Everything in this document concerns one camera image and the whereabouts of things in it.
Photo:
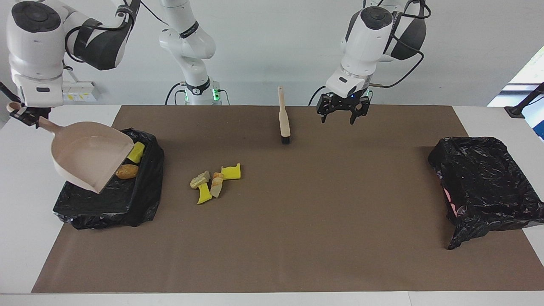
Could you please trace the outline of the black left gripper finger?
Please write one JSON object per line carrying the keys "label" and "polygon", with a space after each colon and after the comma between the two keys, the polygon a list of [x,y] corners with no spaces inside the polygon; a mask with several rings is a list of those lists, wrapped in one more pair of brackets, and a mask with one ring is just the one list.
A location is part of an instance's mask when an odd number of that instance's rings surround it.
{"label": "black left gripper finger", "polygon": [[327,116],[336,110],[337,99],[335,94],[321,94],[317,103],[317,114],[324,124]]}
{"label": "black left gripper finger", "polygon": [[351,111],[350,124],[353,125],[357,118],[366,116],[369,110],[369,97],[360,97],[349,103],[348,109]]}

